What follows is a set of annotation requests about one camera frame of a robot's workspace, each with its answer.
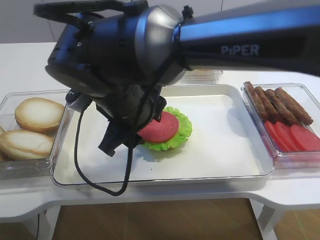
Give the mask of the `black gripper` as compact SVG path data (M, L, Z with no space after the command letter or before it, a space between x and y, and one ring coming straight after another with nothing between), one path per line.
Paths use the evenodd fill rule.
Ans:
M161 121L163 109L167 105L160 96L161 86L153 89L142 107L137 129L141 130L152 120ZM105 97L95 98L96 109L104 115L109 123L98 148L109 157L120 145L129 145L132 126L140 101L147 91L146 86L129 85L109 93Z

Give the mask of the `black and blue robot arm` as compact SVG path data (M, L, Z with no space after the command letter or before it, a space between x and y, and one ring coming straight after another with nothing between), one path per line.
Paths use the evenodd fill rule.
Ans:
M33 13L65 23L45 66L92 99L110 126L99 145L113 156L165 107L162 87L197 68L320 74L320 3L273 0L193 16L145 0L40 3Z

